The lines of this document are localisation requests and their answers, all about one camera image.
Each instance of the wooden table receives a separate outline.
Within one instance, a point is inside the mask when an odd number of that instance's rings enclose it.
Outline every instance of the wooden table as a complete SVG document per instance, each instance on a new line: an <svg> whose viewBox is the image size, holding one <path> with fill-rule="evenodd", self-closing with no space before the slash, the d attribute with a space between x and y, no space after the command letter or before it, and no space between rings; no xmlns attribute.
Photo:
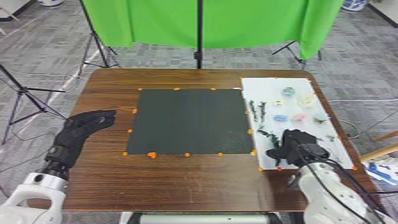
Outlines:
<svg viewBox="0 0 398 224"><path fill-rule="evenodd" d="M247 155L125 156L132 110L139 88L233 88L242 77L308 78L331 115L347 151L357 166L352 171L364 188L373 185L348 143L336 115L313 75L283 70L100 69L87 82L73 114L117 110L116 125L87 140L64 209L68 211L302 211L306 198L286 189L295 171L258 171L258 158Z"/></svg>

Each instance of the green screen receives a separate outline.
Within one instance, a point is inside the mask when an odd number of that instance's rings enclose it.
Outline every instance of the green screen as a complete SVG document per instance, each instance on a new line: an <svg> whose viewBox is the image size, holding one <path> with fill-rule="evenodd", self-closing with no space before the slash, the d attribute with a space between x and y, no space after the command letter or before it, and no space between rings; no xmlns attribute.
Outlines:
<svg viewBox="0 0 398 224"><path fill-rule="evenodd" d="M197 0L84 0L107 46L133 42L196 47ZM324 45L343 0L205 0L203 45L300 44L300 59Z"/></svg>

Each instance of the black stand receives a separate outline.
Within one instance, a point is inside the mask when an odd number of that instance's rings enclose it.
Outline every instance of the black stand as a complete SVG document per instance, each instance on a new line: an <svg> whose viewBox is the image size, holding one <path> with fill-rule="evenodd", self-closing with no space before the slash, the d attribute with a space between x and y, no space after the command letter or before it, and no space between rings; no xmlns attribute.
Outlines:
<svg viewBox="0 0 398 224"><path fill-rule="evenodd" d="M295 43L297 41L292 41L281 48L279 50L272 53L272 55L276 55L284 49L288 49L292 55L293 55L293 58L297 60L297 62L302 64L302 70L306 69L306 65L308 65L308 61L302 60L297 55L295 55L295 52L292 51L292 48L290 48L290 45ZM322 61L322 52L318 51L318 60Z"/></svg>
<svg viewBox="0 0 398 224"><path fill-rule="evenodd" d="M30 117L34 117L39 113L50 113L55 116L59 116L62 119L66 119L66 117L62 116L62 114L57 112L57 110L50 107L50 105L46 104L46 102L36 97L36 95L30 93L32 91L43 91L43 92L50 92L50 94L54 92L64 93L66 91L62 90L52 90L52 89L39 89L39 88L29 88L27 86L23 86L20 84L20 82L16 81L9 71L6 70L4 66L0 65L0 70L16 86L16 93L18 93L18 97L16 97L16 103L14 103L14 107L13 107L13 111L11 111L11 117L9 117L9 124L7 124L7 128L6 128L6 133L4 133L4 141L2 141L2 145L7 142L7 136L9 136L9 130L11 130L11 126L20 123L22 121L25 121ZM25 117L22 117L18 120L14 120L16 117L16 109L18 109L18 105L20 105L20 101L22 101L22 97L27 96L30 102L34 103L34 106L38 107L39 111L34 112L32 114L29 114Z"/></svg>
<svg viewBox="0 0 398 224"><path fill-rule="evenodd" d="M197 69L203 69L203 1L197 0L197 51L194 53Z"/></svg>
<svg viewBox="0 0 398 224"><path fill-rule="evenodd" d="M91 17L89 17L87 9L85 9L85 6L84 6L84 0L80 0L80 4L82 4L82 8L84 8L84 16L85 16L85 20L87 20L89 28L91 28L91 37L89 37L89 42L87 42L85 51L84 51L82 64L80 64L80 68L78 68L78 77L82 76L84 65L94 65L100 68L112 68L114 66L119 66L119 63L117 63L117 60L116 60L116 57L114 57L117 55L117 53L116 53L114 49L103 45L103 41L101 41L101 38L100 38L96 30L94 30ZM98 64L87 62L87 54L89 54L93 39L94 39L96 48L98 48L98 51L100 51L100 57L101 57L103 65L98 65Z"/></svg>

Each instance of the paper sheet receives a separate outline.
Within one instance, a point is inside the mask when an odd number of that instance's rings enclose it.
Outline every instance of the paper sheet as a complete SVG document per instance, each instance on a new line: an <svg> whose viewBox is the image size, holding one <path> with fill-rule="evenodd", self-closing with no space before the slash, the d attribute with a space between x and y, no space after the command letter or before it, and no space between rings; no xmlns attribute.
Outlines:
<svg viewBox="0 0 398 224"><path fill-rule="evenodd" d="M276 136L283 137L283 131L286 129L299 129L306 131L318 138L318 144L327 149L331 153L331 159L334 159L345 169L352 169L352 159L348 157L348 153L345 150L345 146L341 140L338 138L338 132L334 130L334 126L331 121L324 123L315 121L315 114L325 114L325 109L320 104L320 99L315 95L315 90L311 87L309 80L306 78L244 78L242 79L244 86L244 98L247 103L249 110L249 120L251 120L251 128L253 128L253 138L254 138L254 146L258 150L258 160L260 166L265 170L276 170L276 160L267 156L265 152L274 148L270 138L258 132L261 128L263 131L274 133ZM286 87L293 87L295 94L293 96L283 95L283 90ZM302 106L302 99L313 98L313 106ZM276 101L283 101L283 105L274 105ZM249 102L254 101L254 109L258 115L258 122L254 122L254 114L251 111ZM261 122L260 118L260 104L265 105L265 120ZM302 121L293 121L292 118L297 114L306 115L306 119ZM286 115L288 121L279 122L274 120L276 115ZM283 160L279 167L283 169L297 169L293 165L286 164L286 160Z"/></svg>

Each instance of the cable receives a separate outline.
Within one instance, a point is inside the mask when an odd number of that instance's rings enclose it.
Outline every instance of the cable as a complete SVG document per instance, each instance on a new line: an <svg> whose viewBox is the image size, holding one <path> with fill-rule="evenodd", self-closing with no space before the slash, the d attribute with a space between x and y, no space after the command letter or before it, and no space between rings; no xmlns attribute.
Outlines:
<svg viewBox="0 0 398 224"><path fill-rule="evenodd" d="M377 191L377 192L366 192L366 194L398 194L398 191Z"/></svg>
<svg viewBox="0 0 398 224"><path fill-rule="evenodd" d="M327 159L322 158L311 151L306 151L306 152L315 156L315 158L316 158L322 162L325 162L325 163L327 163L327 164L340 170L340 172L341 172L341 174L343 174L347 180L350 181L350 183L352 183L352 185L354 185L354 187L356 187L359 193L366 194L366 197L361 195L361 198L363 198L366 204L368 204L368 205L372 204L372 205L370 205L372 213L373 213L373 215L379 217L379 214L377 214L377 212L375 212L375 210L373 210L373 207L375 207L375 209L379 209L384 213L386 213L386 210L384 210L382 206L379 205L375 199L370 197L370 195L368 195L368 191L366 191L366 189L364 189L361 183L357 182L354 176L352 176L350 173L347 172L347 170L345 170L341 164L340 164L338 161L332 160L331 158L327 158Z"/></svg>
<svg viewBox="0 0 398 224"><path fill-rule="evenodd" d="M38 156L34 156L29 160L25 160L22 163L18 163L16 165L9 166L6 169L0 170L0 174L11 170L13 168L16 168L18 166L22 166L27 162L30 162L32 160L36 160L50 151L50 149L54 148L54 146L41 152L41 154Z"/></svg>
<svg viewBox="0 0 398 224"><path fill-rule="evenodd" d="M54 136L55 136L55 134L50 132L50 133L46 133L46 134L36 135L36 136L30 137L30 138L22 138L22 137L18 136L16 132L14 132L14 129L11 129L11 132L13 132L14 137L18 138L18 140L23 141L23 142L27 142L27 141L30 141L30 140L41 138L41 137L46 136L46 135L54 135Z"/></svg>
<svg viewBox="0 0 398 224"><path fill-rule="evenodd" d="M299 150L297 148L295 148L295 150L297 150L299 157L300 157L300 159L302 159L302 161L304 161L304 163L306 163L306 166L308 166L308 168L309 168L309 171L311 171L311 173L313 173L313 176L315 176L315 178L316 178L316 181L318 181L318 183L320 183L320 186L322 186L325 192L329 193L332 199L336 200L336 202L340 203L340 205L345 207L345 209L350 211L350 213L357 216L357 218L364 221L364 223L372 224L370 220L357 214L357 212L352 210L352 208L347 206L347 204L341 202L341 200L338 199L336 195L332 194L332 192L331 192L331 190L329 190L329 188L327 188L327 186L325 186L325 184L324 184L324 181L322 181L322 179L320 179L320 176L318 176L318 174L316 174L316 172L315 172L315 170L313 170L313 167L309 166L308 160L306 160L304 157L302 157L302 152L300 152L300 150Z"/></svg>
<svg viewBox="0 0 398 224"><path fill-rule="evenodd" d="M0 191L2 191L2 194L4 194L6 198L9 198L9 194L7 194L7 192L6 192L6 190L4 190L4 187L2 187L2 186L0 186Z"/></svg>
<svg viewBox="0 0 398 224"><path fill-rule="evenodd" d="M375 208L386 213L382 206L379 205L375 199L370 197L370 195L368 195L368 191L366 191L366 189L364 189L361 183L357 182L354 176L352 176L350 173L347 172L347 170L345 170L341 164L340 164L332 159L325 159L325 163L327 163L327 164L340 170L340 172L341 172L341 174L343 174L347 180L350 181L350 183L352 183L356 189L359 190L359 193L363 193L363 194L366 195L366 198L364 198L363 195L361 195L361 197L363 197L366 203L370 204L370 202L372 202L372 204L373 204L372 207L375 207Z"/></svg>
<svg viewBox="0 0 398 224"><path fill-rule="evenodd" d="M384 100L329 100L329 102L395 102L398 99L384 99Z"/></svg>
<svg viewBox="0 0 398 224"><path fill-rule="evenodd" d="M398 113L398 110L388 115L388 117L368 127L368 129L364 131L359 131L359 127L356 126L356 124L345 120L340 120L343 123L347 123L357 130L357 135L354 137L348 137L350 139L359 138L359 136L373 129L373 127L395 116L395 114Z"/></svg>
<svg viewBox="0 0 398 224"><path fill-rule="evenodd" d="M348 125L354 127L354 129L356 129L356 133L357 133L357 134L356 134L354 137L348 137L348 139L359 138L359 136L361 136L361 131L359 131L359 127L357 127L357 125L356 125L350 121L347 121L347 120L338 119L338 121L343 122L345 124L348 124Z"/></svg>
<svg viewBox="0 0 398 224"><path fill-rule="evenodd" d="M22 166L27 162L30 162L32 160L36 160L36 159L45 155L45 153L48 153L48 151L50 151L52 148L54 148L54 146L43 151L43 153L41 153L36 157L32 157L32 158L30 158L29 160L25 160L22 163L18 163L16 165L13 165L13 166L9 166L6 169L2 169L2 170L0 170L0 174L2 174L7 170L11 170L11 169L16 168L18 166ZM0 185L0 191L2 191L4 196L9 198L9 194L7 194L6 190L4 190L2 185Z"/></svg>

